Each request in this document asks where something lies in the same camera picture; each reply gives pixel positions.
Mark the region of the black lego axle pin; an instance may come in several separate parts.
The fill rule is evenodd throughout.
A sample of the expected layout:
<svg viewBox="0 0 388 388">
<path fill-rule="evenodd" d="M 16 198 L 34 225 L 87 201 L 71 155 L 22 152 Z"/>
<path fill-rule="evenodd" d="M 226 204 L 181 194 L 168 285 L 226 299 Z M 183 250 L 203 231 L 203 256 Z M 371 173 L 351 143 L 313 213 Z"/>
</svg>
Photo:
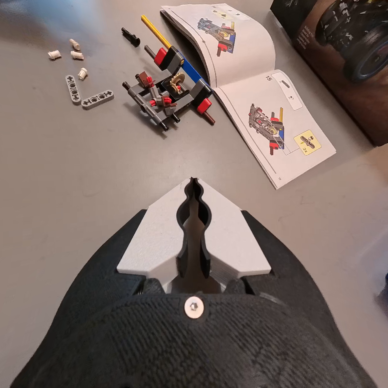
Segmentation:
<svg viewBox="0 0 388 388">
<path fill-rule="evenodd" d="M 121 28 L 121 32 L 122 32 L 123 37 L 125 39 L 127 39 L 134 47 L 138 47 L 140 45 L 141 40 L 135 34 L 130 33 L 124 27 Z"/>
</svg>

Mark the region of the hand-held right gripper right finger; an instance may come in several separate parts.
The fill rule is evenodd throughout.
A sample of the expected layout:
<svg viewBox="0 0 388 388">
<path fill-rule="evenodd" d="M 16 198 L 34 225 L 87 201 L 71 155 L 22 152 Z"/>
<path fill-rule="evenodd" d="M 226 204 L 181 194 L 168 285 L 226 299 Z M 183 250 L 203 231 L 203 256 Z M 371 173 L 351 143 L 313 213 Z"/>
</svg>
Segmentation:
<svg viewBox="0 0 388 388">
<path fill-rule="evenodd" d="M 242 210 L 200 178 L 194 179 L 200 237 L 200 264 L 205 278 L 240 279 L 269 274 L 271 266 Z"/>
</svg>

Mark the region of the partly built lego chassis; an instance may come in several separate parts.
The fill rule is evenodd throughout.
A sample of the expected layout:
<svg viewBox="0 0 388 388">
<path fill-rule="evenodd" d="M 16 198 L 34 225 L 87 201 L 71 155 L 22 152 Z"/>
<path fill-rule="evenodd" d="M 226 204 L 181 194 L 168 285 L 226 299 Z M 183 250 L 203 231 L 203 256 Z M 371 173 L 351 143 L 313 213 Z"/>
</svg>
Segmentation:
<svg viewBox="0 0 388 388">
<path fill-rule="evenodd" d="M 130 86 L 124 81 L 123 88 L 141 111 L 165 132 L 169 130 L 166 121 L 170 119 L 179 123 L 177 114 L 189 106 L 214 125 L 215 120 L 208 113 L 212 104 L 212 89 L 208 83 L 145 15 L 141 16 L 141 21 L 162 43 L 157 53 L 148 45 L 144 46 L 160 73 L 157 76 L 148 75 L 145 71 L 138 73 L 135 75 L 137 83 Z"/>
</svg>

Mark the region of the open instruction booklet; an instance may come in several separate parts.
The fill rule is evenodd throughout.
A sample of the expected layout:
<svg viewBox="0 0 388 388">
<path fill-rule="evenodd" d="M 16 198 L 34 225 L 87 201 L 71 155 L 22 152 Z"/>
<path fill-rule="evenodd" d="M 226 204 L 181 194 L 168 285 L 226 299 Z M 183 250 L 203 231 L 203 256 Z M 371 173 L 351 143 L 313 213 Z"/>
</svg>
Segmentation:
<svg viewBox="0 0 388 388">
<path fill-rule="evenodd" d="M 196 47 L 210 87 L 275 189 L 335 155 L 291 79 L 275 69 L 268 31 L 225 4 L 164 5 Z"/>
</svg>

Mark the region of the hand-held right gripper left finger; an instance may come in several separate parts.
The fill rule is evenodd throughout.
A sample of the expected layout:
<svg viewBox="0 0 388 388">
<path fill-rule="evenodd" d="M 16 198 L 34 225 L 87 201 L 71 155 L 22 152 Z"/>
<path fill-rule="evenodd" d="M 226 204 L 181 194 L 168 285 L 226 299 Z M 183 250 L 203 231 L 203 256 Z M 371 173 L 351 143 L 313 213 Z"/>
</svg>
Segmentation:
<svg viewBox="0 0 388 388">
<path fill-rule="evenodd" d="M 185 222 L 190 216 L 193 178 L 185 179 L 146 210 L 117 271 L 154 279 L 184 277 L 188 267 Z"/>
</svg>

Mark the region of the grey three-hole lego beam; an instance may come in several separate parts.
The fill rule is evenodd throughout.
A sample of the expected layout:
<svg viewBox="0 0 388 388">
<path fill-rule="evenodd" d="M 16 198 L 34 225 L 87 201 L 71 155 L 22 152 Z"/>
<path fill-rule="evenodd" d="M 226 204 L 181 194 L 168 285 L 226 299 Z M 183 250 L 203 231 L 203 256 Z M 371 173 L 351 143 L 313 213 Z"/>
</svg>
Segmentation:
<svg viewBox="0 0 388 388">
<path fill-rule="evenodd" d="M 105 90 L 81 101 L 81 106 L 85 110 L 90 110 L 114 99 L 112 90 Z"/>
<path fill-rule="evenodd" d="M 65 81 L 69 90 L 70 99 L 72 103 L 74 105 L 81 105 L 82 98 L 75 77 L 72 75 L 66 75 Z"/>
</svg>

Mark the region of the lego set box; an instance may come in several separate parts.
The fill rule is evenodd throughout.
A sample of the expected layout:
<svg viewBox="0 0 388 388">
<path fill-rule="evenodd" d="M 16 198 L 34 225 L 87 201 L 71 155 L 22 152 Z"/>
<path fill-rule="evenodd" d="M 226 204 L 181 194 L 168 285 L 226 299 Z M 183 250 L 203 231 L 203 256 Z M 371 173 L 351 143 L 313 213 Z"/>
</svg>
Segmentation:
<svg viewBox="0 0 388 388">
<path fill-rule="evenodd" d="M 388 1 L 277 0 L 294 48 L 373 146 L 388 142 Z"/>
</svg>

